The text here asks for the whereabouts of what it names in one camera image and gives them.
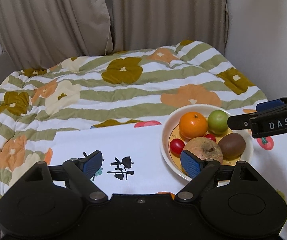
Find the red cherry tomato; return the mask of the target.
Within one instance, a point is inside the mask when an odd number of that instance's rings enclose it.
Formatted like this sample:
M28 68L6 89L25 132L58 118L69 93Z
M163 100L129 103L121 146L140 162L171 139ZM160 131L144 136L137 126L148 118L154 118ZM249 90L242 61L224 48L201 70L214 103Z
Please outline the red cherry tomato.
M204 137L208 138L208 139L210 139L210 140L212 140L214 142L217 142L217 139L216 139L216 137L213 134L206 134Z
M185 147L185 143L180 139L173 139L170 142L169 148L173 155L180 156L182 150Z

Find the reddish yellow apple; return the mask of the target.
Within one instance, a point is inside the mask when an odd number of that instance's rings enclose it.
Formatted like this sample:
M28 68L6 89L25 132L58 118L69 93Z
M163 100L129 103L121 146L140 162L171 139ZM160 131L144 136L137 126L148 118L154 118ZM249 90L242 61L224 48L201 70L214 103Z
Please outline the reddish yellow apple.
M184 146L184 150L188 150L199 159L214 159L221 164L223 163L223 153L220 146L206 137L191 139Z

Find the green apple in bowl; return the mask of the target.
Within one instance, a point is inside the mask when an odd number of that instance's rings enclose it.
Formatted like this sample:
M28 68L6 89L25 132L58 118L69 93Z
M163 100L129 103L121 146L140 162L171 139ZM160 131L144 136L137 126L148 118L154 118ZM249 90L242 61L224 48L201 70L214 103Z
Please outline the green apple in bowl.
M209 130L217 135L226 133L228 129L228 115L226 112L221 110L215 110L208 116L208 128Z

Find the brown kiwi fruit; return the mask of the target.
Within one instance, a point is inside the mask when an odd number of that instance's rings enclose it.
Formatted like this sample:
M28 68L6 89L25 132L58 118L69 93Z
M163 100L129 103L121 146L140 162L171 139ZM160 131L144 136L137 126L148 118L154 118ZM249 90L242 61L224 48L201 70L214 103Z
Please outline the brown kiwi fruit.
M230 133L218 142L218 146L221 148L224 159L234 160L244 152L246 142L240 134Z

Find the orange mandarin in bowl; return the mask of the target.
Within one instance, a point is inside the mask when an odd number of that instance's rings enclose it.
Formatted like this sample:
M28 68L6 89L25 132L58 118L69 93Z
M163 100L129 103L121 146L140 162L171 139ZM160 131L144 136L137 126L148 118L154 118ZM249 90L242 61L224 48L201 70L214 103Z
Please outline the orange mandarin in bowl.
M208 131L208 121L201 113L188 112L181 116L178 129L188 139L203 137Z

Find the cream ceramic fruit bowl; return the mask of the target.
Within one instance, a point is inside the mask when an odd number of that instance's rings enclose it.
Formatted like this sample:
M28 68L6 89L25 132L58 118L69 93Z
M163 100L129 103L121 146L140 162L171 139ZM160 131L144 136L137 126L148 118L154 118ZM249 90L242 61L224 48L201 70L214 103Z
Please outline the cream ceramic fruit bowl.
M184 106L172 112L163 123L163 129L160 136L160 152L169 168L186 181L191 181L191 178L185 173L184 169L182 168L180 163L180 157L177 157L171 153L170 142L173 139L180 139L184 143L187 143L189 141L180 134L178 129L179 120L182 115L188 112L198 112L207 118L209 114L215 110L225 111L220 107L206 104ZM247 130L236 131L236 133L239 133L243 137L246 142L246 148L240 157L234 160L224 160L224 165L233 166L239 160L244 160L248 163L252 162L254 147L251 135L248 133Z

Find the white fruit-print cloth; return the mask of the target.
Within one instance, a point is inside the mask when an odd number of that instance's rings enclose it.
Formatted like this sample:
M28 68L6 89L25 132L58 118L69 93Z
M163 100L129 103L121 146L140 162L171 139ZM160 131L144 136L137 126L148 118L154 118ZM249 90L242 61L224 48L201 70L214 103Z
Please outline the white fruit-print cloth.
M103 164L93 179L107 195L176 193L189 177L160 141L170 136L178 122L178 118L162 118L138 125L59 132L54 138L50 164L60 165L99 150ZM242 160L249 162L287 203L287 134L253 139L250 131L243 130L241 135L247 144ZM281 235L287 239L287 222Z

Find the floral striped quilt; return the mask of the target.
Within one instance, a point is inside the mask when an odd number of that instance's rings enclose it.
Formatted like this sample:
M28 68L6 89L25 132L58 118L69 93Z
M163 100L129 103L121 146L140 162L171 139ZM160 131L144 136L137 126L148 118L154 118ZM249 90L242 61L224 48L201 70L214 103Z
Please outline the floral striped quilt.
M241 113L265 100L201 41L13 72L0 85L0 199L34 163L51 160L57 132L161 121L195 104Z

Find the beige curtain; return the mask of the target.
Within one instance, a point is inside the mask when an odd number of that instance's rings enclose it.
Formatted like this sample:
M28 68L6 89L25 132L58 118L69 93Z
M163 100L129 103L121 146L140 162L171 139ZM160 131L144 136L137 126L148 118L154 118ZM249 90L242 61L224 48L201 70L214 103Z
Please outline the beige curtain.
M0 43L19 69L183 40L224 52L227 0L0 0Z

